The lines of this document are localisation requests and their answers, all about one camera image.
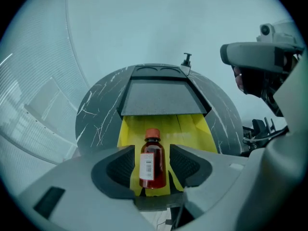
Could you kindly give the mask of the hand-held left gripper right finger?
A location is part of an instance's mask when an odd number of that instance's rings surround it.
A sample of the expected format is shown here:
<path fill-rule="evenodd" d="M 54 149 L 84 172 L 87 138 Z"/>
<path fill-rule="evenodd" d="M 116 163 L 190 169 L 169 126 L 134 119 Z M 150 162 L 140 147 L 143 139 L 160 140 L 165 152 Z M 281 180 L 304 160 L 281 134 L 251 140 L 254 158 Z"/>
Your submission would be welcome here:
<path fill-rule="evenodd" d="M 176 188 L 174 180 L 180 187 L 197 187 L 212 173 L 212 165 L 205 159 L 190 153 L 175 144 L 170 145 L 169 185 L 171 192 L 181 192 Z"/>

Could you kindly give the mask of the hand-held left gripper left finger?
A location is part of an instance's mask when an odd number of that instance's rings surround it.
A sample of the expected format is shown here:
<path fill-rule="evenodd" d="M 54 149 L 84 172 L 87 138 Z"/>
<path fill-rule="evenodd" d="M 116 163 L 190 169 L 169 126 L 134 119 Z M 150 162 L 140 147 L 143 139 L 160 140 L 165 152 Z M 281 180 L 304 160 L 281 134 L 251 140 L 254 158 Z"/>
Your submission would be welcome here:
<path fill-rule="evenodd" d="M 113 199 L 134 199 L 130 177 L 135 168 L 135 146 L 130 145 L 94 165 L 91 179 L 96 188 Z"/>

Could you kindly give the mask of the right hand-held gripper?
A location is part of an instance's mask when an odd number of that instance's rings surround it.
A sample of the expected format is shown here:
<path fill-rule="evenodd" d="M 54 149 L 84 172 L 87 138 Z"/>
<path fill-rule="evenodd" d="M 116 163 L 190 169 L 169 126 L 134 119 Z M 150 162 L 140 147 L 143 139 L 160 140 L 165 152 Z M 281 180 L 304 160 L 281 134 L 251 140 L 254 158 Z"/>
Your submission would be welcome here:
<path fill-rule="evenodd" d="M 231 67 L 239 67 L 247 94 L 261 98 L 281 117 L 274 94 L 294 69 L 306 43 L 292 20 L 261 24 L 259 30 L 255 42 L 222 45 L 221 60 Z"/>

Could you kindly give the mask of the person's right hand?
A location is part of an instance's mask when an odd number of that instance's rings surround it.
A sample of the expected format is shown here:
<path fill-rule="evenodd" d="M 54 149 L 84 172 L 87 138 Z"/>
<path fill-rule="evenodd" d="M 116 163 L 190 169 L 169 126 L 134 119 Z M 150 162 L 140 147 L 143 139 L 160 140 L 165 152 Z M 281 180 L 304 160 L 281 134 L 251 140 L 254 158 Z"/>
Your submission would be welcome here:
<path fill-rule="evenodd" d="M 237 66 L 233 66 L 232 69 L 233 69 L 235 82 L 236 82 L 238 89 L 241 92 L 243 92 L 244 94 L 247 94 L 246 89 L 245 89 L 244 84 L 243 84 L 243 77 L 242 77 L 242 73 L 241 73 L 240 68 L 237 67 Z"/>

